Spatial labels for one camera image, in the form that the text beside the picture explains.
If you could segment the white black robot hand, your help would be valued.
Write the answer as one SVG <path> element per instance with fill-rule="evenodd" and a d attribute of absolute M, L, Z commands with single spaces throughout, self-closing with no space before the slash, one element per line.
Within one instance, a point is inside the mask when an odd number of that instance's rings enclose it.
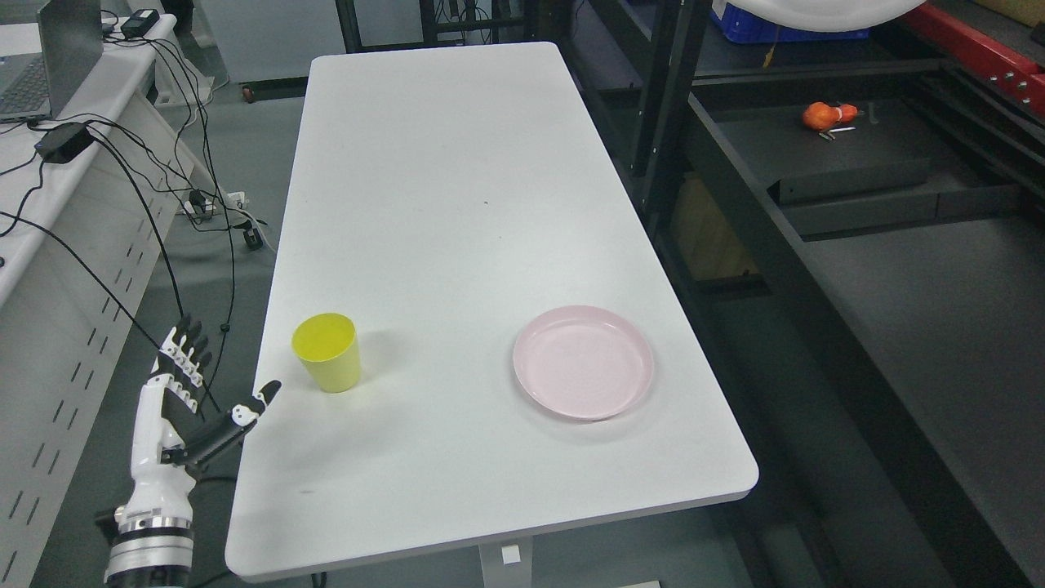
<path fill-rule="evenodd" d="M 183 439 L 165 410 L 183 406 L 198 413 L 194 395 L 204 386 L 204 368 L 212 358 L 201 331 L 201 323 L 182 317 L 158 347 L 140 390 L 131 443 L 133 494 L 114 516 L 120 533 L 190 528 L 193 507 L 188 497 L 202 469 L 255 427 L 282 387 L 278 380 L 268 382 Z"/>

